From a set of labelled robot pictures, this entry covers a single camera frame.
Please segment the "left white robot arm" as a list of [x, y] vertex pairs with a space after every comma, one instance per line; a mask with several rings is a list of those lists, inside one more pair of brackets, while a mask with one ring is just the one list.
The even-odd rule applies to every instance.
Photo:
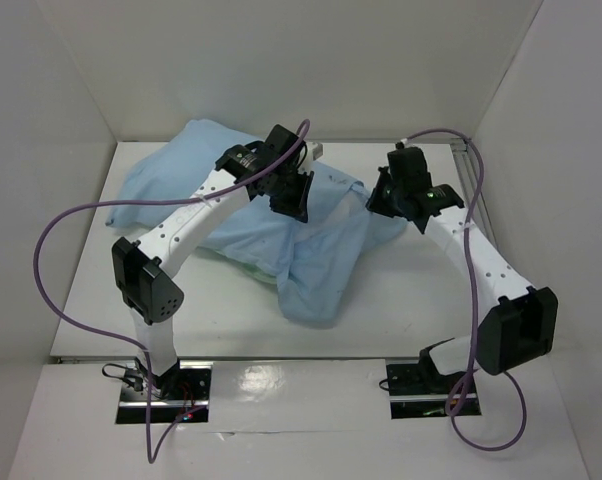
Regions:
[[136, 241], [120, 238], [114, 243], [115, 284], [140, 344], [135, 365], [153, 397], [168, 398], [178, 387], [173, 317], [184, 293], [174, 278], [185, 260], [228, 217], [258, 196], [268, 197], [271, 211], [307, 222], [313, 163], [322, 153], [321, 145], [275, 125], [263, 141], [228, 148], [190, 204]]

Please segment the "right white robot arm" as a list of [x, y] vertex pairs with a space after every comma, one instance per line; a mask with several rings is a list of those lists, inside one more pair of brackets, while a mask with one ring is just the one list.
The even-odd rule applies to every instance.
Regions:
[[558, 314], [555, 293], [534, 287], [508, 264], [450, 185], [433, 184], [420, 148], [396, 149], [387, 160], [368, 210], [413, 224], [466, 276], [471, 288], [470, 335], [430, 349], [430, 359], [417, 369], [421, 387], [438, 392], [452, 374], [468, 367], [496, 376], [548, 354]]

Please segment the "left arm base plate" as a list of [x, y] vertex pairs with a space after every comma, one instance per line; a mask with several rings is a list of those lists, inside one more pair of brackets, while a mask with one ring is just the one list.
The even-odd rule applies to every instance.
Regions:
[[[145, 423], [148, 397], [147, 382], [133, 363], [106, 363], [101, 374], [120, 383], [115, 423]], [[176, 376], [162, 387], [154, 387], [151, 400], [151, 424], [207, 423], [212, 380], [212, 364], [182, 361]]]

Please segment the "light blue pillowcase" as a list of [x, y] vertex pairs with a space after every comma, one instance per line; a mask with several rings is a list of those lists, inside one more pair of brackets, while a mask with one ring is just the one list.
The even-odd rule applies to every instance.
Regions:
[[[118, 193], [121, 203], [110, 210], [107, 225], [156, 227], [175, 210], [166, 200], [189, 197], [228, 148], [253, 139], [212, 120], [189, 121], [167, 145], [128, 171]], [[324, 326], [335, 322], [359, 257], [402, 234], [407, 223], [369, 212], [370, 193], [362, 181], [321, 162], [313, 172], [307, 223], [272, 212], [268, 199], [260, 196], [201, 245], [275, 285], [286, 319]], [[361, 197], [361, 212], [341, 226], [325, 228], [326, 217], [349, 191]]]

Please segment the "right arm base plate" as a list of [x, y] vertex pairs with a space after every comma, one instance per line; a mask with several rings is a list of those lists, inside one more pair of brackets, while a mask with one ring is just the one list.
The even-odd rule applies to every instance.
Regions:
[[440, 374], [430, 350], [427, 347], [417, 357], [386, 361], [386, 376], [378, 386], [388, 394], [393, 420], [447, 417], [449, 393], [464, 372]]

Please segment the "white pillow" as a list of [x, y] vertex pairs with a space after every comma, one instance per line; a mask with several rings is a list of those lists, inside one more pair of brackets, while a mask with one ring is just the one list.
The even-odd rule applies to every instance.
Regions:
[[356, 192], [349, 191], [326, 217], [323, 226], [325, 228], [341, 226], [358, 215], [361, 210], [361, 197]]

